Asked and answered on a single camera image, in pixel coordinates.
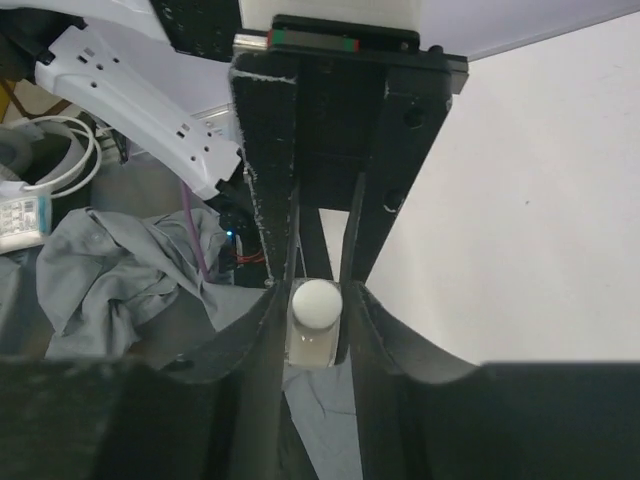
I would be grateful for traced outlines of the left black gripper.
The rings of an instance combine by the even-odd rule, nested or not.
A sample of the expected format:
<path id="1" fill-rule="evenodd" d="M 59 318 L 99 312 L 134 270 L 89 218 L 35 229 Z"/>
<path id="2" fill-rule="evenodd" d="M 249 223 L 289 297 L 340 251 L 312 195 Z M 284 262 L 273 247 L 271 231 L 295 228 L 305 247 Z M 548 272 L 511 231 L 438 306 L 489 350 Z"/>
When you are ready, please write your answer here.
<path id="1" fill-rule="evenodd" d="M 355 189 L 342 282 L 364 282 L 468 62 L 422 49 L 413 31 L 285 15 L 264 40 L 229 78 L 269 278 L 295 273 L 299 183 L 304 205 L 329 210 L 347 209 Z"/>

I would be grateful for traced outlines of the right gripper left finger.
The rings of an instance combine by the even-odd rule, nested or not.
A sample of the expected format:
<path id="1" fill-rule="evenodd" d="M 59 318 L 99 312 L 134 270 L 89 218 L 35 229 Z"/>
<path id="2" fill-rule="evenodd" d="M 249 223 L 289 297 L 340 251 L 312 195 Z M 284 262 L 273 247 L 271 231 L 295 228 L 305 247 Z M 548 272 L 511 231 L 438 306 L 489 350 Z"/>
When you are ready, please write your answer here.
<path id="1" fill-rule="evenodd" d="M 5 479 L 312 479 L 282 379 L 277 283 L 177 368 L 133 360 L 1 363 Z"/>

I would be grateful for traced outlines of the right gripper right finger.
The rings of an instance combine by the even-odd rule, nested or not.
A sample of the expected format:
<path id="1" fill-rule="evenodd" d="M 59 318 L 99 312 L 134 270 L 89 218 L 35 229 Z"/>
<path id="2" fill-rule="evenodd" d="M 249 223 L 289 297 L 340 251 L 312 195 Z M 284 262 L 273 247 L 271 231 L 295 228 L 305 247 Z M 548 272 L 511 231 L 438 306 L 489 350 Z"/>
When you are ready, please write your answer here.
<path id="1" fill-rule="evenodd" d="M 635 363 L 488 363 L 444 351 L 344 287 L 367 479 L 635 479 Z"/>

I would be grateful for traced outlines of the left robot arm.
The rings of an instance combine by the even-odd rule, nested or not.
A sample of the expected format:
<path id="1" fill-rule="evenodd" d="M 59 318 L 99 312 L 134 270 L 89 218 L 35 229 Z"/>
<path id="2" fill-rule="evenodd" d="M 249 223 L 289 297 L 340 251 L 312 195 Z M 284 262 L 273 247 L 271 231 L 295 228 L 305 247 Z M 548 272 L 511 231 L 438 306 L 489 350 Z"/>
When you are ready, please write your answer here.
<path id="1" fill-rule="evenodd" d="M 96 29 L 130 30 L 180 58 L 225 62 L 238 139 L 216 139 Z M 300 206 L 349 213 L 340 279 L 364 282 L 469 75 L 423 48 L 399 3 L 5 1 L 6 72 L 106 120 L 201 198 L 243 162 L 271 277 Z"/>

